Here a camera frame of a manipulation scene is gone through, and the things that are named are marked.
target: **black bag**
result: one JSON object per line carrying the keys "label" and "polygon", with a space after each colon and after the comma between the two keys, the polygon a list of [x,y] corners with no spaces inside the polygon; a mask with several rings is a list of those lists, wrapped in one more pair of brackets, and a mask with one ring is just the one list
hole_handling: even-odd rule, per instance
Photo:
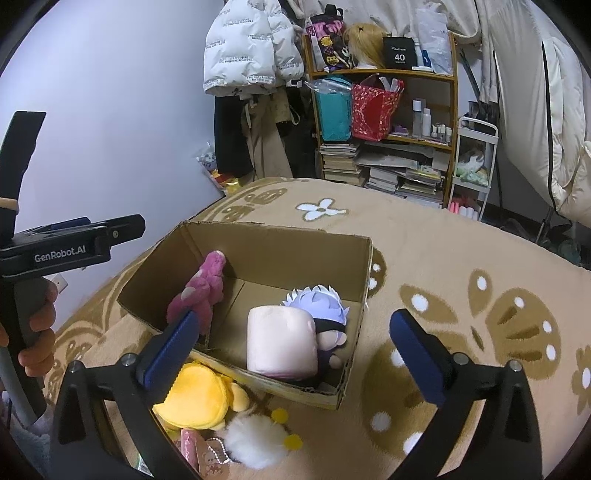
{"label": "black bag", "polygon": [[412,70],[418,65],[414,40],[408,37],[384,37],[384,64],[386,68]]}

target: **cardboard box flap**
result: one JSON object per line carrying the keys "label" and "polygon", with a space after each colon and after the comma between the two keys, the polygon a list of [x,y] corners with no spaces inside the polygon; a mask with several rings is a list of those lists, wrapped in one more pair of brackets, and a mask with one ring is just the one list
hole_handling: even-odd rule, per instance
{"label": "cardboard box flap", "polygon": [[285,290],[330,285],[344,300],[363,301],[372,254],[367,237],[251,223],[186,226],[203,255],[224,252],[227,276]]}
{"label": "cardboard box flap", "polygon": [[170,301],[183,291],[203,258],[176,228],[149,254],[119,294],[119,304],[162,331]]}

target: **red gift bag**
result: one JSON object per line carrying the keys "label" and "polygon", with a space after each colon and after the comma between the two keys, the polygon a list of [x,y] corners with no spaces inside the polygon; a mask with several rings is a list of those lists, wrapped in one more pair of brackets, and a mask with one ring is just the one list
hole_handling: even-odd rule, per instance
{"label": "red gift bag", "polygon": [[390,132],[390,118],[398,108],[402,91],[387,92],[374,85],[374,74],[353,87],[353,136],[364,140],[380,141]]}

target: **plush doll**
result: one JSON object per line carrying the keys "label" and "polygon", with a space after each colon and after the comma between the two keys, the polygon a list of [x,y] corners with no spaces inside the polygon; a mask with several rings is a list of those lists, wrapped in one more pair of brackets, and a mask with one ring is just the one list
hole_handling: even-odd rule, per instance
{"label": "plush doll", "polygon": [[282,306],[255,307],[248,313],[246,367],[249,371],[300,386],[319,385],[334,354],[345,344],[348,308],[331,287],[294,290]]}
{"label": "plush doll", "polygon": [[223,299],[222,270],[225,264],[226,257],[222,252],[209,252],[199,271],[168,305],[166,321],[175,321],[184,309],[189,308],[199,318],[200,334],[207,335],[212,324],[213,306]]}
{"label": "plush doll", "polygon": [[185,364],[163,403],[154,413],[169,430],[220,430],[228,409],[248,409],[248,394],[228,377],[197,362]]}
{"label": "plush doll", "polygon": [[340,368],[342,361],[333,354],[334,349],[347,341],[345,326],[349,308],[344,308],[339,294],[331,286],[316,285],[304,290],[294,290],[287,295],[283,305],[307,311],[314,319],[318,347],[319,373],[327,367]]}

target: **pink tube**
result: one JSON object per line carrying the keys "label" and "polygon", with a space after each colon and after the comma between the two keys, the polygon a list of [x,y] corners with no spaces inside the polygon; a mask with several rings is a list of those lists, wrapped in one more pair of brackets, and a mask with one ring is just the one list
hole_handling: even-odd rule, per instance
{"label": "pink tube", "polygon": [[195,470],[199,469],[199,463],[197,460],[197,435],[199,435],[197,430],[181,430],[181,453],[189,465]]}

